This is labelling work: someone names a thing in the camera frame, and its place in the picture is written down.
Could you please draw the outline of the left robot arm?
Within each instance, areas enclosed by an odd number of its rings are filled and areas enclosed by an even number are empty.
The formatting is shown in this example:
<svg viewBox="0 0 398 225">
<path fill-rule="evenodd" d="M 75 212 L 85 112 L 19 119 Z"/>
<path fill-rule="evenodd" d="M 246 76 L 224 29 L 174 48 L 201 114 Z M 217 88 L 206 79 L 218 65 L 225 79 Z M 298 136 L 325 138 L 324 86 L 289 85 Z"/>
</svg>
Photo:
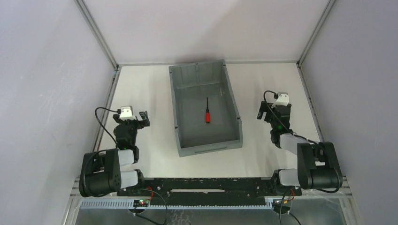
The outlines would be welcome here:
<svg viewBox="0 0 398 225">
<path fill-rule="evenodd" d="M 118 124 L 113 130 L 116 147 L 84 155 L 79 180 L 81 196 L 103 197 L 135 186 L 143 178 L 140 170 L 122 172 L 121 167 L 139 161 L 139 148 L 136 146 L 138 130 L 150 126 L 150 121 L 147 111 L 139 113 L 142 120 L 134 115 L 122 115 L 125 112 L 118 110 L 113 115 Z"/>
</svg>

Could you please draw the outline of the red handled screwdriver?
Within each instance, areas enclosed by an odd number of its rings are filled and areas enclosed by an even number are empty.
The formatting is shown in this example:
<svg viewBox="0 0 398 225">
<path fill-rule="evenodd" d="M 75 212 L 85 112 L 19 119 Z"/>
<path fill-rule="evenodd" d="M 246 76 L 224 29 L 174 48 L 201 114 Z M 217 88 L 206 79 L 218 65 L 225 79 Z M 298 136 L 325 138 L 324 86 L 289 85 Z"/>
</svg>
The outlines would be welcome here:
<svg viewBox="0 0 398 225">
<path fill-rule="evenodd" d="M 208 97 L 207 97 L 207 106 L 206 106 L 206 115 L 205 115 L 205 122 L 209 124 L 211 122 L 210 111 L 208 107 Z"/>
</svg>

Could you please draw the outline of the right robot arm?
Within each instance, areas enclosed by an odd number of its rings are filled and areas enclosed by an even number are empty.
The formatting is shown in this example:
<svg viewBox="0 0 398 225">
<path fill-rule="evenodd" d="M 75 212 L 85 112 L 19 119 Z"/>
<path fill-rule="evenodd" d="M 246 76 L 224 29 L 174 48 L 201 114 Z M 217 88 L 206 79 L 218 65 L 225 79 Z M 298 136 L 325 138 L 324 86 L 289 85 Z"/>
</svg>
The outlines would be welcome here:
<svg viewBox="0 0 398 225">
<path fill-rule="evenodd" d="M 293 153 L 297 159 L 295 169 L 275 170 L 277 183 L 284 187 L 337 192 L 343 176 L 333 143 L 316 142 L 294 133 L 290 129 L 290 113 L 291 104 L 272 106 L 262 101 L 257 115 L 257 119 L 263 118 L 271 125 L 271 142 Z"/>
</svg>

